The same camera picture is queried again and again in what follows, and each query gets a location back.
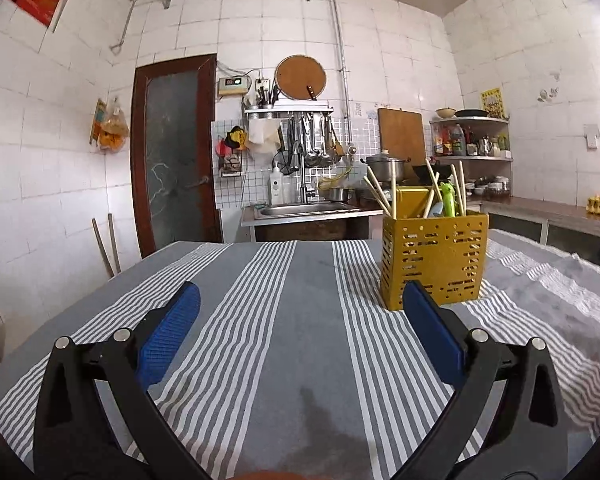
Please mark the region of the long crossing wooden chopstick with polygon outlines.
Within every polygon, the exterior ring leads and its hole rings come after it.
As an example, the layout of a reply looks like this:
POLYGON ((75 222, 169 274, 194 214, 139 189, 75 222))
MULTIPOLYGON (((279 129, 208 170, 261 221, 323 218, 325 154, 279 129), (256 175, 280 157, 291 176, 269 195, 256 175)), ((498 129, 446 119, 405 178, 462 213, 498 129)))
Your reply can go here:
POLYGON ((392 206, 388 202, 387 197, 385 196, 385 193, 382 190, 382 187, 379 184, 379 181, 377 180, 372 168, 367 168, 366 176, 363 178, 363 180, 370 189, 370 192, 373 194, 376 202, 381 206, 384 214, 391 218, 393 213, 392 206))

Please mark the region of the hanging orange plastic bag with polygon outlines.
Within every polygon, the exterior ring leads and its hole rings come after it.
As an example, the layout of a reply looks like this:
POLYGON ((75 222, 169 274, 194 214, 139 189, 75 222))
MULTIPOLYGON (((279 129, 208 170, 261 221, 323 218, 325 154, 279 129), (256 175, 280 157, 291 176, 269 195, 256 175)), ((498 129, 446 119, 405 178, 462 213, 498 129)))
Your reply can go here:
POLYGON ((130 128, 119 98, 115 96, 108 103, 98 100, 92 121, 90 144, 96 145, 103 152, 117 153, 122 150, 129 136, 130 128))

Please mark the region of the steel kitchen sink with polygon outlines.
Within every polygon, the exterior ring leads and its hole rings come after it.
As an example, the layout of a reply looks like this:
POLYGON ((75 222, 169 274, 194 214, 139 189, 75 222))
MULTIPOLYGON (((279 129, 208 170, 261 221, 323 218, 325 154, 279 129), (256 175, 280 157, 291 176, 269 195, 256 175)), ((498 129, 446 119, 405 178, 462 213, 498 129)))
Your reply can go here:
POLYGON ((280 206, 257 206, 254 218, 290 218, 312 216, 312 214, 336 214, 336 212, 357 211, 358 207, 345 203, 315 202, 280 206))

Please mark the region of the wooden cutting board rectangular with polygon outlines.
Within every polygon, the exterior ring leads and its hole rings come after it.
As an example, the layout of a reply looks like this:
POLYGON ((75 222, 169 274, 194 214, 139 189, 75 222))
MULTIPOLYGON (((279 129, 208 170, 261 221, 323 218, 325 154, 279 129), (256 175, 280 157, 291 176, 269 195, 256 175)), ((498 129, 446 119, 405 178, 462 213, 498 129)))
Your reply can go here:
POLYGON ((425 137, 422 115, 393 108, 377 111, 380 148, 412 165, 425 163, 425 137))

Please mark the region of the wooden sticks leaning on wall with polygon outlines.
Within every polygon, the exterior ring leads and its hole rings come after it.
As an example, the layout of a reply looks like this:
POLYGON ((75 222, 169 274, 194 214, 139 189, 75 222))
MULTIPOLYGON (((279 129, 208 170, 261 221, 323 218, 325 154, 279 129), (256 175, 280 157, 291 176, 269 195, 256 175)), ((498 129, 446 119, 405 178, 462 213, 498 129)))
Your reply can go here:
POLYGON ((114 229, 114 216, 111 212, 107 214, 107 236, 102 235, 95 218, 91 218, 91 225, 98 253, 102 259, 108 278, 114 278, 122 271, 116 230, 114 229))

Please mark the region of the hanging utensil rack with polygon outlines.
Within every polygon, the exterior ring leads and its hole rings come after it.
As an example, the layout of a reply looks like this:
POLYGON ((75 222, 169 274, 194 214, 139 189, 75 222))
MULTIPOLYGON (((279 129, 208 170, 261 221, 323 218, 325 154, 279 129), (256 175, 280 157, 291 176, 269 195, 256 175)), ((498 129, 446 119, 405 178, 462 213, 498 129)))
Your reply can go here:
POLYGON ((344 144, 337 136, 333 112, 326 101, 247 107, 246 150, 252 157, 268 156, 287 174, 335 166, 344 156, 344 144))

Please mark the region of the grey striped tablecloth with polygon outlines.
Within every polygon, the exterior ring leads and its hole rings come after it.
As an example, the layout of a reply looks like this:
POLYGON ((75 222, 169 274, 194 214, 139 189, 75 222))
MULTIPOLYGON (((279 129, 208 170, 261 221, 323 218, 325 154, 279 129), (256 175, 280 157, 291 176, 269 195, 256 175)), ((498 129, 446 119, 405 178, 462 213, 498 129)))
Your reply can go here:
MULTIPOLYGON (((54 344, 107 340, 191 282, 200 310, 148 389, 205 479, 397 479, 454 392, 379 290, 381 244, 176 242, 46 322, 0 364, 0 479, 33 469, 54 344)), ((600 479, 600 266, 491 231, 479 296, 453 311, 495 341, 546 344, 566 415, 567 473, 600 479)), ((123 451, 140 460, 106 382, 123 451)))

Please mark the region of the round wooden board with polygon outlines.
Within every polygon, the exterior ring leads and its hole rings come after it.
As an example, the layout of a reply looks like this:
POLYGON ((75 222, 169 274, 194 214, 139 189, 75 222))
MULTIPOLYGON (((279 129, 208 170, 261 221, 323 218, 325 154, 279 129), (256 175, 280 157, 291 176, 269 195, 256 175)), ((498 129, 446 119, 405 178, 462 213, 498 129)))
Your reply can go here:
POLYGON ((287 56, 275 70, 280 92, 292 100, 316 100, 326 88, 326 72, 315 58, 302 54, 287 56))

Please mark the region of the wooden chopstick pair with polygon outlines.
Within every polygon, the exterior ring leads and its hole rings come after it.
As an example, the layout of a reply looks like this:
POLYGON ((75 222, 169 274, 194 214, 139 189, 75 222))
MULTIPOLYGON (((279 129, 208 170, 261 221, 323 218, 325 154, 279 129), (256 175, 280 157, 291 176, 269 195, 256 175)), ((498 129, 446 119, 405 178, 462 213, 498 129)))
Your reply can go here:
POLYGON ((460 189, 460 202, 462 203, 462 214, 466 216, 466 185, 465 185, 465 174, 463 162, 460 160, 458 163, 458 188, 460 189))
POLYGON ((428 169, 428 172, 430 175, 431 186, 432 186, 432 189, 434 190, 434 195, 437 197, 437 201, 439 203, 442 203, 443 198, 442 198, 442 194, 441 194, 441 191, 440 191, 440 188, 438 185, 439 176, 432 169, 432 166, 431 166, 428 158, 425 159, 425 162, 426 162, 426 166, 427 166, 427 169, 428 169))

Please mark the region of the green bear-handled utensil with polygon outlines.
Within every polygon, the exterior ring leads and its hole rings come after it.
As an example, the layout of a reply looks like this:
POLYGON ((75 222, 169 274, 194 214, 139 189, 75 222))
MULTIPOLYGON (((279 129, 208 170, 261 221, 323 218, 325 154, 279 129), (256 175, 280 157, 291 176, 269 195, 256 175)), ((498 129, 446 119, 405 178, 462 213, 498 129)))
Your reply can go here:
POLYGON ((454 218, 456 216, 455 188, 449 182, 441 183, 439 188, 442 196, 443 214, 445 217, 454 218))

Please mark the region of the steel cooking pot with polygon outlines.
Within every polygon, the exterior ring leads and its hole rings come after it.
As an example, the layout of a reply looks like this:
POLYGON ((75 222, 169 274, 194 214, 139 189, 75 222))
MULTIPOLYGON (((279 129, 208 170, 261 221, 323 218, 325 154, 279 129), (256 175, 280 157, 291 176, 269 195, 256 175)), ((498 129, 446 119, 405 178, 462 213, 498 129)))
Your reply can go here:
POLYGON ((390 183, 392 178, 400 183, 406 179, 406 161, 392 157, 387 150, 362 158, 361 162, 373 171, 379 183, 390 183))

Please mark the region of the wooden glass door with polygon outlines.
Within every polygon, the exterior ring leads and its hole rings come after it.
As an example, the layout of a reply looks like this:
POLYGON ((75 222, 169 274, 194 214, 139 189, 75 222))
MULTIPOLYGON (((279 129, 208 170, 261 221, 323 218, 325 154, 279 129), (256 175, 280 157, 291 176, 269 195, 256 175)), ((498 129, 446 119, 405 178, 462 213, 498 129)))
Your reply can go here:
POLYGON ((130 164, 140 254, 173 242, 222 240, 211 126, 216 56, 140 66, 131 107, 130 164))

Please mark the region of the yellow perforated utensil holder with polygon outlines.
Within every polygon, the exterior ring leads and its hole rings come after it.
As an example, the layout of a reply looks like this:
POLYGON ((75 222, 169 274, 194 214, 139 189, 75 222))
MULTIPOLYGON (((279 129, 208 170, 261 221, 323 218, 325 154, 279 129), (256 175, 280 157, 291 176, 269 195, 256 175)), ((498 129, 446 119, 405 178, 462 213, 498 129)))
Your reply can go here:
POLYGON ((382 217, 379 289, 385 307, 402 308, 408 281, 419 281, 438 304, 479 296, 486 266, 489 216, 469 211, 455 218, 424 218, 429 188, 396 189, 396 220, 382 217))

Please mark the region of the corner wall shelf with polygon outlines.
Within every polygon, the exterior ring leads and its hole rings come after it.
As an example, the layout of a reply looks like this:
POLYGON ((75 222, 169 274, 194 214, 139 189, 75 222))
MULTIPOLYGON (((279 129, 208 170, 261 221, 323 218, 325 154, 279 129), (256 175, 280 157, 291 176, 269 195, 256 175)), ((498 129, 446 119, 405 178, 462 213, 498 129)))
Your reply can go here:
POLYGON ((442 165, 464 167, 466 193, 504 198, 513 185, 513 152, 508 119, 481 108, 439 108, 429 122, 432 157, 442 165))

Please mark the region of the white soap bottle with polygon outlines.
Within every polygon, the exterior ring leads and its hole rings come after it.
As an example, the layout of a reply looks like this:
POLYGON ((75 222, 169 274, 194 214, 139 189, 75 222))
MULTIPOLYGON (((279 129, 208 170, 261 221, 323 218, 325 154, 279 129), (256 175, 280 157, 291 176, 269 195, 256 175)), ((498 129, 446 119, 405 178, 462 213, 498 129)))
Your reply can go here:
POLYGON ((270 193, 270 205, 280 206, 284 203, 284 179, 283 174, 276 162, 268 177, 268 192, 270 193))

